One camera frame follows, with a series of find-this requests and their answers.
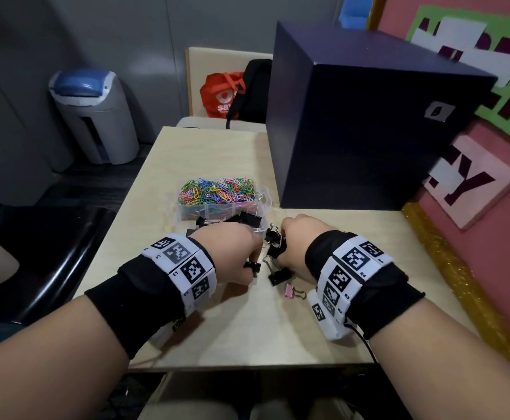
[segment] qr code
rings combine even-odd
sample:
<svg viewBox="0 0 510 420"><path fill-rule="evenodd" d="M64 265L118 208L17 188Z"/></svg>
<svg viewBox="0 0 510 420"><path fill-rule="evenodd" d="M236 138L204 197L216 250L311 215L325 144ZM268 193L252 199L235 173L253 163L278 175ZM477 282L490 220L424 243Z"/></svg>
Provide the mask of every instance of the qr code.
<svg viewBox="0 0 510 420"><path fill-rule="evenodd" d="M334 317L335 316L335 305L331 301L329 301L329 298L325 295L323 295L323 305L325 305L325 308L327 308L327 311L330 312L330 314Z"/></svg>
<svg viewBox="0 0 510 420"><path fill-rule="evenodd" d="M366 263L370 260L370 258L360 252L356 247L350 249L349 252L342 257L342 259L356 271L366 265Z"/></svg>
<svg viewBox="0 0 510 420"><path fill-rule="evenodd" d="M183 318L180 318L178 319L174 324L173 326L171 326L171 329L173 330L173 332L176 332L177 329L179 329L181 327L181 324L183 324L185 322L187 318L186 317L183 317Z"/></svg>
<svg viewBox="0 0 510 420"><path fill-rule="evenodd" d="M323 314L323 310L319 306L319 303L316 303L315 305L312 305L311 309L313 310L313 313L317 317L317 321L321 321L321 320L325 319L325 314Z"/></svg>
<svg viewBox="0 0 510 420"><path fill-rule="evenodd" d="M197 260L195 256L185 262L179 269L183 272L190 284L193 284L197 278L206 272L201 262Z"/></svg>
<svg viewBox="0 0 510 420"><path fill-rule="evenodd" d="M160 241L155 242L152 245L152 247L155 247L156 249L163 249L164 247L171 245L174 241L175 241L175 239L172 239L170 237L164 237Z"/></svg>
<svg viewBox="0 0 510 420"><path fill-rule="evenodd" d="M338 265L333 269L333 271L329 275L329 281L331 281L341 292L343 292L344 289L346 289L346 286L348 286L350 280L351 278L349 277L349 275L345 273L344 270Z"/></svg>
<svg viewBox="0 0 510 420"><path fill-rule="evenodd" d="M187 259L190 252L181 246L181 243L175 243L172 247L167 249L164 253L174 264L180 263L182 260Z"/></svg>
<svg viewBox="0 0 510 420"><path fill-rule="evenodd" d="M208 277L204 277L201 281L193 286L193 296L198 299L202 294L210 288Z"/></svg>
<svg viewBox="0 0 510 420"><path fill-rule="evenodd" d="M333 286L330 285L329 282L326 282L325 289L323 289L323 294L327 296L335 306L337 305L338 299L341 297L341 295L338 294L338 292L333 288Z"/></svg>
<svg viewBox="0 0 510 420"><path fill-rule="evenodd" d="M381 251L380 248L378 248L377 246L375 246L373 243L371 242L365 242L365 243L362 243L360 245L360 247L362 249L364 249L366 252L368 252L371 256L373 256L374 258L377 258L378 256L381 256L383 255L383 252Z"/></svg>

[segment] blue trash bin lid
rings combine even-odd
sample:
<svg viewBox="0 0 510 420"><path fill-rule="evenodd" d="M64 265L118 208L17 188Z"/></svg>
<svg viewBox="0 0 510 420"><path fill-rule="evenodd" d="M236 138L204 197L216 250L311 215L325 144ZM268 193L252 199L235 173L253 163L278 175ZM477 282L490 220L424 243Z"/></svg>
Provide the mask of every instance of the blue trash bin lid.
<svg viewBox="0 0 510 420"><path fill-rule="evenodd" d="M59 96L101 97L105 87L108 70L81 68L61 72L53 85L53 91Z"/></svg>

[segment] person's left hand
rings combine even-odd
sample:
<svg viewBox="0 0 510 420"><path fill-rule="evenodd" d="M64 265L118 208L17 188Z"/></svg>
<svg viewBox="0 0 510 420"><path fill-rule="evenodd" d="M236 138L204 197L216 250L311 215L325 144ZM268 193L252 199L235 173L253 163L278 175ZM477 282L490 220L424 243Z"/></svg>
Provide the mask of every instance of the person's left hand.
<svg viewBox="0 0 510 420"><path fill-rule="evenodd" d="M199 228L190 235L210 254L219 283L234 282L248 285L253 270L243 268L245 261L257 262L263 248L263 238L250 226L238 222L222 222Z"/></svg>

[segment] green sign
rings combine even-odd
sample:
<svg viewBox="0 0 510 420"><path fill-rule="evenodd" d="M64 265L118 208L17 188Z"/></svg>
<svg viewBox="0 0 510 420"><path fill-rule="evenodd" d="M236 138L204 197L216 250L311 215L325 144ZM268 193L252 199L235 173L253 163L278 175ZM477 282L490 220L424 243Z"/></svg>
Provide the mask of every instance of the green sign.
<svg viewBox="0 0 510 420"><path fill-rule="evenodd" d="M407 34L410 41L417 28L434 34L444 17L460 18L486 23L487 26L476 43L476 48L510 54L510 17L485 14L460 9L446 9L437 6L420 6ZM463 53L458 49L444 47L442 55L458 60ZM476 114L496 125L510 135L510 81L504 87L494 87L490 97L481 105Z"/></svg>

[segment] pink wall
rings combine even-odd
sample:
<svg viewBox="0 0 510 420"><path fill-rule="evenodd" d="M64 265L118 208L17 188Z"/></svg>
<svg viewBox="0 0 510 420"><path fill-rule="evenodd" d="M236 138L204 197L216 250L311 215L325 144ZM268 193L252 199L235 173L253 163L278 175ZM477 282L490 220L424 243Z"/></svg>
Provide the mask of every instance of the pink wall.
<svg viewBox="0 0 510 420"><path fill-rule="evenodd" d="M510 0L387 0L379 29L405 38L423 4L510 15ZM481 119L471 124L467 133L510 165L507 134ZM455 226L430 194L420 198L420 205L510 322L510 193L465 232Z"/></svg>

